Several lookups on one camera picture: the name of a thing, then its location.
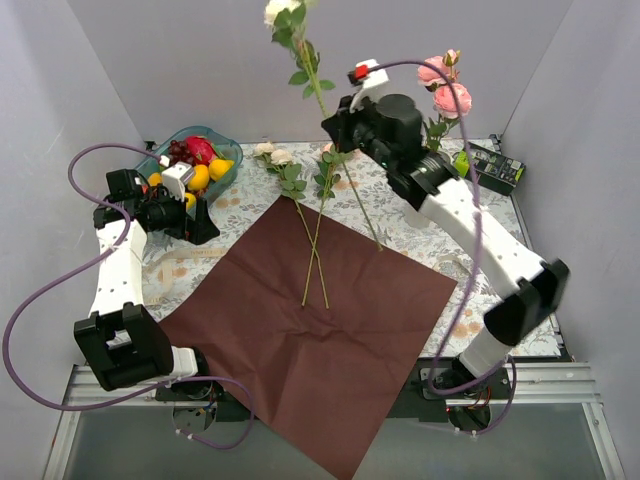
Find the peach rose stem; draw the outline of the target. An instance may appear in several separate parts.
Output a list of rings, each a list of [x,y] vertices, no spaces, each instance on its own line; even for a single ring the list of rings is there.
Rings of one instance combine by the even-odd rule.
[[[323,262],[319,251],[319,241],[321,237],[321,227],[323,223],[324,213],[330,200],[336,198],[336,186],[344,181],[351,189],[359,206],[362,202],[358,192],[358,185],[351,173],[350,162],[355,158],[354,152],[339,153],[337,147],[330,143],[326,145],[317,161],[318,172],[314,179],[318,184],[317,198],[319,199],[318,216],[315,221],[315,228],[311,234],[311,259],[309,261],[308,271],[306,274],[305,287],[302,298],[302,305],[305,306],[310,297],[311,288],[311,271],[313,267],[317,268],[318,280],[320,282],[321,295],[323,305],[326,309],[330,308],[328,288],[326,284]]]

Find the pink rose stem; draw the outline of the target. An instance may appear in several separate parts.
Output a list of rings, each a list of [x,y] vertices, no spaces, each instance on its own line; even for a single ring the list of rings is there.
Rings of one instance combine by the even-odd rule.
[[[472,109],[472,96],[467,88],[458,82],[459,70],[456,68],[461,51],[449,49],[443,56],[433,56],[425,60],[441,70],[452,82],[463,116]],[[428,119],[426,129],[426,147],[432,151],[440,149],[441,140],[459,123],[454,96],[446,81],[428,67],[420,66],[417,70],[419,83],[432,93],[434,110],[437,119]]]

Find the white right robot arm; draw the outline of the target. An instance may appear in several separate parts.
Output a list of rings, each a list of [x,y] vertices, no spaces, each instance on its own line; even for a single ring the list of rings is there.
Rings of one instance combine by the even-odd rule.
[[[423,146],[422,115],[408,96],[344,96],[322,127],[338,152],[360,150],[382,167],[393,192],[443,229],[499,295],[469,346],[444,371],[430,370],[426,380],[434,395],[479,395],[510,351],[556,311],[568,266],[525,247],[480,205],[476,187],[442,154]]]

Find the dark red wrapping paper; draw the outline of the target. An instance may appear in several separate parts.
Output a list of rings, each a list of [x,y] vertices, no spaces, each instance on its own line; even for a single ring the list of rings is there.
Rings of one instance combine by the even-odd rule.
[[[272,430],[350,479],[455,286],[280,198],[160,325]]]

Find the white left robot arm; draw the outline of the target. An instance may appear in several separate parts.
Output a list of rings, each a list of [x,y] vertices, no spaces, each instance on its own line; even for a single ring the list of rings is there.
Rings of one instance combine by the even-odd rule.
[[[133,169],[107,174],[109,193],[93,221],[103,260],[89,316],[74,325],[74,338],[99,384],[107,391],[146,380],[178,379],[193,400],[205,398],[213,377],[196,348],[173,346],[144,304],[142,259],[150,232],[202,245],[219,236],[207,203],[188,212],[186,186],[194,169],[182,162],[153,186]]]

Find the white rose stem tall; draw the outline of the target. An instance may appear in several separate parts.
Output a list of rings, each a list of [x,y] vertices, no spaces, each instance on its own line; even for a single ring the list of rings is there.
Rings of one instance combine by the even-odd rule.
[[[320,53],[307,39],[307,13],[310,4],[311,1],[268,1],[264,8],[264,23],[271,31],[271,42],[286,49],[296,66],[289,84],[301,86],[304,99],[314,97],[320,107],[322,119],[326,119],[330,114],[323,93],[334,89],[335,84],[319,76]],[[346,166],[348,159],[348,154],[339,154],[338,147],[331,145],[317,161],[314,179],[317,183],[316,195],[321,201],[321,210],[326,201],[334,197],[333,187],[341,179],[341,171],[344,171],[367,226],[373,234],[376,247],[382,251],[382,245]]]

